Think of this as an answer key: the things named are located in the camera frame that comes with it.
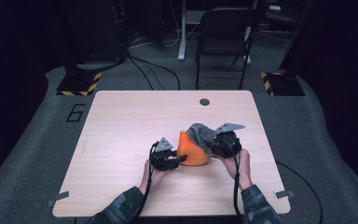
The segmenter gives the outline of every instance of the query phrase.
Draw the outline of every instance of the person's left hand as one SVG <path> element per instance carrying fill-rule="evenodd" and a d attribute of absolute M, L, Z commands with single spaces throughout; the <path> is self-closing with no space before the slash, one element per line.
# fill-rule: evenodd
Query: person's left hand
<path fill-rule="evenodd" d="M 161 183 L 164 176 L 173 170 L 169 171 L 160 171 L 155 169 L 152 174 L 152 184 L 150 185 L 150 191 L 156 189 L 158 185 Z M 145 162 L 145 168 L 144 168 L 144 176 L 142 177 L 142 183 L 139 186 L 139 190 L 145 195 L 146 187 L 147 187 L 147 179 L 149 178 L 149 160 Z"/>

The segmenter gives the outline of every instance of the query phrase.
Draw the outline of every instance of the wooden table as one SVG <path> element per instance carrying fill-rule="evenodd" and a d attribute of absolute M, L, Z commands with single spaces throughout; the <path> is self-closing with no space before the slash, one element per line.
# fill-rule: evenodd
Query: wooden table
<path fill-rule="evenodd" d="M 201 105 L 208 99 L 209 105 Z M 99 91 L 60 192 L 69 197 L 55 203 L 55 217 L 91 217 L 120 193 L 139 186 L 152 144 L 165 137 L 176 150 L 179 132 L 193 123 L 211 129 L 229 122 L 251 154 L 252 179 L 279 214 L 288 213 L 284 190 L 269 141 L 249 91 Z M 234 181 L 224 165 L 181 165 L 149 194 L 142 217 L 235 215 Z M 239 208 L 243 212 L 241 195 Z"/>

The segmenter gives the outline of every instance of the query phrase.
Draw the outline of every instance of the chair leg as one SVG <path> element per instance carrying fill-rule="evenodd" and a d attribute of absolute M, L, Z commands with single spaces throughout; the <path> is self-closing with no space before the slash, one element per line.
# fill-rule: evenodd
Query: chair leg
<path fill-rule="evenodd" d="M 199 62 L 199 56 L 200 56 L 200 55 L 199 55 L 199 50 L 197 49 L 197 50 L 196 50 L 196 58 L 194 59 L 194 62 L 195 62 L 195 63 L 198 63 L 198 62 Z"/>
<path fill-rule="evenodd" d="M 235 62 L 238 60 L 239 57 L 240 55 L 237 55 L 237 57 L 234 59 L 234 62 L 232 62 L 232 64 L 235 64 Z"/>
<path fill-rule="evenodd" d="M 200 79 L 200 55 L 197 55 L 196 62 L 197 62 L 196 90 L 198 90 L 199 89 L 199 79 Z"/>
<path fill-rule="evenodd" d="M 249 54 L 246 55 L 245 61 L 243 61 L 241 82 L 240 82 L 240 86 L 238 87 L 238 90 L 242 90 L 242 84 L 243 84 L 243 79 L 245 78 L 245 72 L 246 72 L 246 66 L 247 66 L 247 62 L 248 62 L 248 57 L 249 57 Z"/>

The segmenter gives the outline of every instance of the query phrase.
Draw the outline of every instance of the black cable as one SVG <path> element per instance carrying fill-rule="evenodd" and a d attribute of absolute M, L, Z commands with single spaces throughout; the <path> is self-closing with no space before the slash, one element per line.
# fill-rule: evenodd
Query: black cable
<path fill-rule="evenodd" d="M 235 157 L 234 149 L 232 149 L 231 145 L 228 144 L 224 139 L 222 139 L 223 142 L 226 144 L 226 146 L 230 149 L 232 158 L 235 162 L 235 170 L 236 174 L 234 177 L 234 193 L 233 193 L 233 203 L 234 203 L 234 210 L 237 214 L 237 217 L 240 219 L 241 223 L 246 223 L 245 219 L 243 218 L 240 209 L 238 208 L 238 187 L 240 186 L 240 164 L 237 161 L 237 158 Z"/>
<path fill-rule="evenodd" d="M 160 86 L 163 90 L 165 90 L 165 88 L 162 86 L 161 82 L 159 82 L 159 80 L 158 80 L 158 78 L 157 78 L 157 75 L 156 75 L 156 72 L 155 72 L 149 65 L 147 65 L 147 63 L 138 61 L 137 59 L 135 59 L 135 60 L 136 60 L 137 62 L 143 64 L 144 66 L 148 67 L 148 68 L 150 69 L 150 71 L 152 71 L 152 74 L 153 74 L 153 76 L 155 77 L 156 82 L 159 84 L 159 86 Z"/>
<path fill-rule="evenodd" d="M 182 88 L 181 88 L 181 83 L 180 83 L 179 77 L 178 77 L 178 76 L 176 75 L 176 73 L 174 73 L 171 69 L 168 69 L 168 68 L 166 68 L 166 67 L 163 67 L 163 66 L 158 65 L 158 64 L 155 64 L 155 63 L 151 63 L 151 62 L 145 61 L 145 60 L 143 60 L 143 59 L 141 59 L 141 58 L 139 58 L 139 57 L 136 57 L 136 56 L 131 56 L 131 57 L 132 57 L 133 59 L 136 59 L 136 60 L 139 61 L 139 62 L 148 63 L 148 64 L 151 64 L 151 65 L 153 65 L 153 66 L 159 67 L 159 68 L 161 68 L 161 69 L 164 69 L 164 70 L 170 72 L 170 73 L 173 74 L 173 75 L 175 76 L 175 78 L 176 78 L 176 81 L 177 81 L 177 83 L 178 83 L 178 90 L 181 90 L 181 89 L 182 89 Z"/>
<path fill-rule="evenodd" d="M 154 171 L 154 168 L 152 168 L 152 165 L 151 165 L 152 153 L 153 153 L 153 149 L 156 148 L 157 145 L 158 145 L 158 141 L 155 144 L 153 144 L 152 147 L 150 148 L 150 151 L 149 151 L 149 177 L 147 178 L 147 186 L 146 186 L 145 195 L 142 199 L 141 205 L 138 208 L 138 211 L 136 212 L 135 216 L 133 216 L 130 223 L 134 223 L 135 220 L 138 218 L 138 216 L 141 215 L 142 210 L 144 209 L 144 206 L 146 204 L 147 196 L 149 195 L 150 186 L 152 184 L 152 175 L 153 175 L 153 171 Z"/>
<path fill-rule="evenodd" d="M 128 57 L 128 58 L 132 61 L 132 63 L 142 72 L 142 74 L 144 74 L 144 77 L 145 77 L 147 83 L 149 84 L 150 89 L 153 91 L 153 90 L 154 90 L 154 89 L 153 89 L 153 86 L 152 86 L 152 84 L 150 83 L 150 80 L 147 78 L 147 76 L 146 76 L 144 70 L 142 70 L 142 68 L 141 68 L 138 64 L 136 64 L 136 62 L 133 60 L 132 56 L 129 55 L 129 56 L 127 56 L 127 57 Z"/>
<path fill-rule="evenodd" d="M 299 174 L 297 171 L 295 171 L 294 169 L 290 168 L 289 166 L 281 163 L 280 161 L 275 161 L 277 164 L 285 167 L 286 169 L 290 170 L 291 172 L 293 172 L 295 175 L 297 175 L 298 177 L 300 177 L 307 185 L 308 187 L 310 188 L 310 191 L 312 191 L 313 195 L 315 196 L 315 199 L 316 201 L 318 202 L 319 204 L 319 213 L 320 213 L 320 216 L 319 216 L 319 224 L 322 224 L 323 223 L 323 220 L 324 220 L 324 210 L 322 208 L 322 203 L 321 203 L 321 199 L 319 198 L 318 194 L 316 194 L 316 191 L 315 189 L 310 185 L 310 183 L 301 175 Z"/>

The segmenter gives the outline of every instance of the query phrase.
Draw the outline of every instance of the black cable on floor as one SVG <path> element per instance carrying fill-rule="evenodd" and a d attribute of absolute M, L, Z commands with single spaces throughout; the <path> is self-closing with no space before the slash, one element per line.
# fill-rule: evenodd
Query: black cable on floor
<path fill-rule="evenodd" d="M 321 199 L 319 198 L 319 196 L 316 194 L 315 189 L 310 185 L 310 183 L 301 175 L 299 174 L 297 171 L 295 171 L 294 169 L 290 168 L 289 166 L 281 163 L 280 161 L 275 161 L 277 164 L 285 167 L 286 169 L 290 170 L 291 172 L 293 172 L 295 175 L 297 175 L 298 177 L 300 177 L 310 188 L 310 190 L 312 191 L 313 195 L 315 196 L 316 201 L 318 201 L 319 204 L 319 212 L 320 212 L 320 216 L 319 216 L 319 224 L 322 224 L 324 221 L 324 210 L 322 209 L 322 203 L 321 203 Z"/>
<path fill-rule="evenodd" d="M 129 54 L 129 56 L 130 56 L 131 58 L 133 58 L 133 59 L 139 61 L 139 62 L 148 63 L 148 64 L 151 64 L 151 65 L 153 65 L 153 66 L 156 66 L 156 67 L 158 67 L 158 68 L 161 68 L 161 69 L 164 69 L 164 70 L 168 71 L 169 73 L 171 73 L 171 74 L 176 78 L 176 81 L 177 81 L 177 83 L 178 83 L 178 84 L 177 84 L 177 85 L 178 85 L 178 90 L 181 90 L 181 89 L 182 89 L 182 87 L 181 87 L 181 82 L 180 82 L 180 80 L 179 80 L 179 77 L 176 75 L 176 73 L 173 72 L 173 70 L 168 69 L 168 68 L 166 68 L 166 67 L 163 67 L 163 66 L 161 66 L 161 65 L 155 64 L 155 63 L 151 63 L 151 62 L 145 61 L 145 60 L 143 60 L 143 59 L 141 59 L 141 58 L 139 58 L 139 57 L 131 56 L 130 54 Z"/>
<path fill-rule="evenodd" d="M 144 75 L 144 77 L 145 77 L 147 83 L 149 84 L 150 89 L 153 91 L 153 90 L 154 90 L 154 89 L 153 89 L 153 86 L 152 86 L 152 84 L 150 83 L 149 78 L 147 78 L 147 76 L 146 76 L 144 70 L 142 70 L 142 68 L 141 68 L 138 64 L 136 64 L 136 62 L 133 60 L 132 56 L 128 56 L 128 58 L 129 58 L 129 59 L 132 61 L 132 63 L 142 72 L 142 74 Z"/>
<path fill-rule="evenodd" d="M 150 71 L 152 71 L 152 74 L 153 74 L 153 76 L 155 77 L 156 82 L 159 84 L 159 86 L 160 86 L 163 90 L 165 90 L 165 88 L 162 86 L 161 82 L 159 82 L 158 77 L 157 77 L 157 75 L 156 75 L 156 72 L 155 72 L 149 65 L 147 65 L 147 63 L 144 63 L 144 62 L 142 62 L 142 61 L 139 61 L 139 60 L 137 60 L 136 58 L 133 58 L 133 59 L 136 60 L 138 63 L 141 63 L 141 64 L 143 64 L 144 66 L 148 67 L 148 68 L 150 69 Z"/>

